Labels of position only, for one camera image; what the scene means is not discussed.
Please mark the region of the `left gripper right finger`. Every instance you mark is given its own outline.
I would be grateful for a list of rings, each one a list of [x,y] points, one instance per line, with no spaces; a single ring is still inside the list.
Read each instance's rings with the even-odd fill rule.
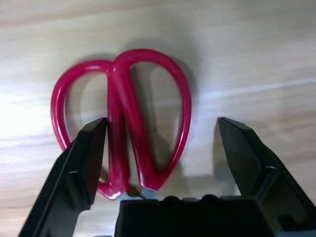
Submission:
[[[242,195],[254,196],[271,220],[315,222],[316,207],[278,156],[244,123],[220,117],[229,169]]]

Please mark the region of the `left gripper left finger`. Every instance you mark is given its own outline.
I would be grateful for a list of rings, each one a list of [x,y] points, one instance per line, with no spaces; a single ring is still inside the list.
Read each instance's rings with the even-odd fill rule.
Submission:
[[[86,124],[54,163],[19,236],[71,237],[80,213],[94,203],[107,128],[106,118]]]

